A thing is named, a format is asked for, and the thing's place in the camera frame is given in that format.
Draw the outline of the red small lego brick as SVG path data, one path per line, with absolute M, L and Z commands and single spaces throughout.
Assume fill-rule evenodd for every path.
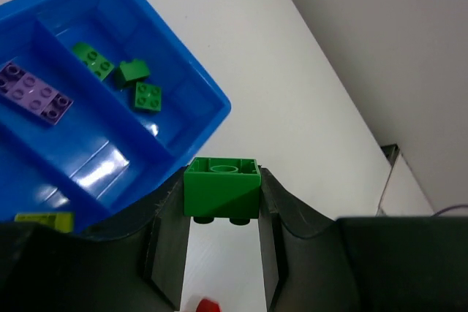
M 222 309 L 218 302 L 204 298 L 198 303 L 196 312 L 222 312 Z

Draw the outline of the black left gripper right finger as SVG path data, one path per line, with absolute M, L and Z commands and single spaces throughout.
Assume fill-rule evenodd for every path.
M 465 311 L 465 217 L 319 213 L 262 169 L 269 311 Z

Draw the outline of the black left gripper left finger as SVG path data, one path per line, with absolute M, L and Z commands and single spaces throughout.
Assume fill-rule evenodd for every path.
M 79 234 L 1 225 L 3 311 L 177 311 L 190 220 L 182 171 Z

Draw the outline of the purple butterfly lego brick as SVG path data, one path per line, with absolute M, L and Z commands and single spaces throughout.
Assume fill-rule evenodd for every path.
M 13 61 L 1 68 L 1 96 L 55 126 L 73 100 Z

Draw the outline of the green small lego brick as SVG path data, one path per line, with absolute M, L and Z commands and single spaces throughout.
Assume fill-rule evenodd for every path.
M 255 159 L 196 157 L 184 172 L 184 215 L 198 222 L 246 224 L 260 214 L 262 176 Z

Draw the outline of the green square lego brick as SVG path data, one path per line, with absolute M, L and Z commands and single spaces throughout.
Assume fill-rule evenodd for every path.
M 133 59 L 130 62 L 122 61 L 114 75 L 114 82 L 117 88 L 128 88 L 133 83 L 145 80 L 150 75 L 150 70 L 144 60 Z

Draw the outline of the green curved lego brick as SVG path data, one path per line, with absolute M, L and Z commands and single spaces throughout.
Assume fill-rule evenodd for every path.
M 78 42 L 72 47 L 72 52 L 89 68 L 100 80 L 105 80 L 115 66 L 100 52 L 85 42 Z

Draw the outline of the lime curved lego brick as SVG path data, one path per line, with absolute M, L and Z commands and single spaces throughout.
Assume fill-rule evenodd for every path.
M 63 233 L 70 233 L 75 227 L 74 214 L 69 212 L 18 213 L 14 220 L 39 223 Z

